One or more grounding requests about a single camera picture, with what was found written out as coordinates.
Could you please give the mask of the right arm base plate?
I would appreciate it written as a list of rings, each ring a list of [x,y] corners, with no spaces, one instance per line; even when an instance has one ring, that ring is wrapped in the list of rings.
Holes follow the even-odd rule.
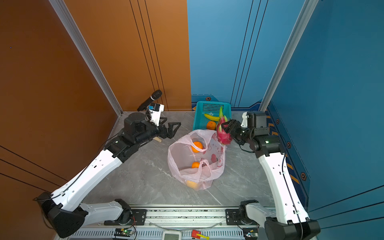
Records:
[[[246,215],[240,209],[226,209],[226,224],[228,226],[234,225],[247,225],[249,222],[246,220]]]

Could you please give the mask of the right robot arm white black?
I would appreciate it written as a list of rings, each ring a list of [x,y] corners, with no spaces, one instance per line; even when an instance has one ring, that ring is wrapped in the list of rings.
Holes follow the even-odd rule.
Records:
[[[264,112],[246,112],[243,121],[229,120],[225,133],[240,146],[248,144],[266,173],[275,211],[257,201],[243,201],[235,223],[257,224],[257,240],[315,240],[321,232],[318,221],[310,219],[292,183],[286,153],[280,138],[270,135]]]

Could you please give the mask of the orange tangerine fruit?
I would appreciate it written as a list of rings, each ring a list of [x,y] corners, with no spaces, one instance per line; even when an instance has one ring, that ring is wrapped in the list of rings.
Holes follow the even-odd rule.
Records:
[[[207,130],[216,130],[217,129],[217,123],[214,121],[209,121],[206,125]]]

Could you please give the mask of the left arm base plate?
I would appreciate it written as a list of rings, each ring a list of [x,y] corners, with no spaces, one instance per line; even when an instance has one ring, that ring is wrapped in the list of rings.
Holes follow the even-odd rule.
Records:
[[[146,221],[147,210],[123,210],[123,213],[115,221],[104,221],[105,226],[143,226]]]

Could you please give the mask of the pink plastic bag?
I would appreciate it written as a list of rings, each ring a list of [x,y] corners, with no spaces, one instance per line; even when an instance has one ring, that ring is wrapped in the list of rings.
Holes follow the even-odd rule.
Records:
[[[193,153],[193,142],[199,141],[204,149]],[[194,162],[200,167],[192,169]],[[178,139],[168,149],[168,165],[172,176],[182,184],[186,181],[199,183],[199,190],[211,187],[214,180],[223,173],[226,164],[226,146],[219,143],[217,132],[213,130],[195,130]]]

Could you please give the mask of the pink dragon fruit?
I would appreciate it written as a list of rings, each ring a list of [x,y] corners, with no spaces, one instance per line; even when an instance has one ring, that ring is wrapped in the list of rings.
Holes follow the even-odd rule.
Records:
[[[229,120],[230,119],[228,119],[223,113],[223,107],[220,107],[219,122],[217,124],[217,139],[219,143],[222,145],[230,145],[233,140],[231,135],[225,132],[224,126],[223,126],[223,124],[228,122]]]

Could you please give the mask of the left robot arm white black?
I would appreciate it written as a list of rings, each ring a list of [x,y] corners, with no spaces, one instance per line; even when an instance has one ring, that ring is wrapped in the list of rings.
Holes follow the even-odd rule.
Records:
[[[155,137],[172,139],[180,122],[165,125],[167,118],[152,118],[136,112],[124,120],[124,127],[109,140],[102,151],[79,174],[53,193],[44,192],[35,201],[39,204],[44,218],[60,238],[67,238],[83,226],[100,222],[117,225],[131,225],[131,207],[122,199],[109,203],[84,204],[88,193],[109,173],[122,165],[140,147]]]

